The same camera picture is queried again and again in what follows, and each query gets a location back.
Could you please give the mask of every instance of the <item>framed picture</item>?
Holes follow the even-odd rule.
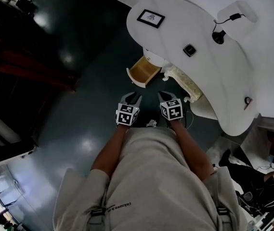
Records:
[[[149,10],[143,10],[141,15],[139,15],[137,21],[159,28],[164,19],[165,17],[163,15],[157,14]]]

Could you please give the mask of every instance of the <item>glossy floor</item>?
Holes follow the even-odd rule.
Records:
[[[180,86],[157,75],[146,89],[133,85],[126,67],[142,56],[142,48],[126,29],[129,7],[116,0],[35,0],[35,20],[58,45],[66,68],[81,75],[76,93],[63,93],[53,105],[35,153],[9,164],[22,196],[11,213],[33,231],[53,230],[52,214],[62,177],[71,167],[88,174],[96,155],[115,130],[114,114],[122,95],[143,95],[140,117],[158,112],[157,92],[179,98]],[[187,124],[192,116],[187,113]],[[189,132],[207,150],[222,133],[217,121],[194,117]]]

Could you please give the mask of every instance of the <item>white desk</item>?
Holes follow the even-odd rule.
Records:
[[[144,9],[166,17],[159,28],[137,21]],[[212,39],[213,19],[185,0],[143,0],[129,12],[127,28],[138,44],[183,70],[209,100],[223,131],[237,136],[256,114],[256,102],[244,110],[244,98],[254,99],[251,70],[236,41],[225,35],[219,45]],[[197,50],[192,57],[183,52],[188,44]]]

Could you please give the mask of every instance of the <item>black and white marker cube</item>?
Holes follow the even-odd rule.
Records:
[[[137,119],[139,108],[119,103],[117,107],[117,124],[131,126]]]
[[[160,103],[161,114],[167,120],[175,120],[183,117],[182,102],[180,99]]]

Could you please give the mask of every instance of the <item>gray t-shirt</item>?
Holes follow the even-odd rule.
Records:
[[[190,171],[175,133],[168,128],[129,129],[111,180],[92,170],[56,218],[55,230],[85,230],[90,212],[102,206],[106,189],[108,230],[222,230],[213,192],[232,213],[233,230],[246,226],[227,168],[202,182]]]

